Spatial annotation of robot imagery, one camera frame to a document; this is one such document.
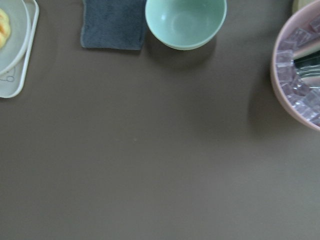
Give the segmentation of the white rectangular tray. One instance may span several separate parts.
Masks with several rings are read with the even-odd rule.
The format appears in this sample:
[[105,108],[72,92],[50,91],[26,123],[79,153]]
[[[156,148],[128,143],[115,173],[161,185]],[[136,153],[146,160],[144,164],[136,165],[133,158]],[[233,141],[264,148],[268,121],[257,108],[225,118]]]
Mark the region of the white rectangular tray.
[[30,54],[32,51],[33,40],[37,28],[39,17],[39,6],[35,0],[23,0],[29,13],[31,30],[27,43],[26,52],[21,60],[9,71],[0,74],[0,97],[13,98],[23,89],[25,77],[29,65]]

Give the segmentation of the mint green bowl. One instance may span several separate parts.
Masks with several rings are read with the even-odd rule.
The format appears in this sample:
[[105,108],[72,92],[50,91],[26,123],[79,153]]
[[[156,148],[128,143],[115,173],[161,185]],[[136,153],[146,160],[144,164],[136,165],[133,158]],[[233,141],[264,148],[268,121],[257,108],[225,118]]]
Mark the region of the mint green bowl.
[[188,51],[216,36],[227,7],[226,0],[148,0],[145,19],[150,32],[164,45]]

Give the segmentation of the grey folded cloth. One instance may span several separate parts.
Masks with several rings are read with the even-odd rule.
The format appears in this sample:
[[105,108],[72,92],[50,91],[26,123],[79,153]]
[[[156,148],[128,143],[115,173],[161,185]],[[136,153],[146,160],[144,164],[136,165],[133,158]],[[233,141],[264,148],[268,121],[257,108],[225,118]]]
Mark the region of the grey folded cloth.
[[141,50],[145,0],[84,0],[80,44],[87,49]]

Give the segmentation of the pink bowl with cubes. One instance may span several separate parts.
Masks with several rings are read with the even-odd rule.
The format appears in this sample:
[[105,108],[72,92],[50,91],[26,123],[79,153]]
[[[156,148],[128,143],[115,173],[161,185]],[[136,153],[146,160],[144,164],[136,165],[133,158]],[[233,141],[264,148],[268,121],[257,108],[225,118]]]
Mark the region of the pink bowl with cubes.
[[307,2],[281,28],[270,77],[281,106],[298,122],[320,129],[320,2]]

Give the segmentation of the white round plate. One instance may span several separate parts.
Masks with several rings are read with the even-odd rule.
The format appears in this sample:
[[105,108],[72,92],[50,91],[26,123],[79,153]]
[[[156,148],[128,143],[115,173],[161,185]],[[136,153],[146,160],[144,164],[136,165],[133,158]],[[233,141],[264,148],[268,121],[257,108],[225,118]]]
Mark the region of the white round plate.
[[0,48],[0,74],[10,71],[27,50],[31,20],[23,0],[2,0],[0,8],[8,15],[10,35]]

